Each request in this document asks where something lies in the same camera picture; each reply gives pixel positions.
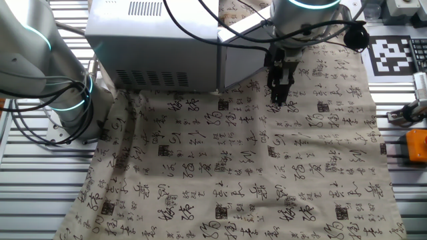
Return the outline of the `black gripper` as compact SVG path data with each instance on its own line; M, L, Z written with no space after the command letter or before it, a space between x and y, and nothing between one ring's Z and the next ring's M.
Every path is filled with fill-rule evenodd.
M272 104L279 106L286 102L289 85L294 84L294 72L301 58L302 48L281 48L273 43L270 45L269 53L265 57L265 66L268 68L267 86L271 87Z

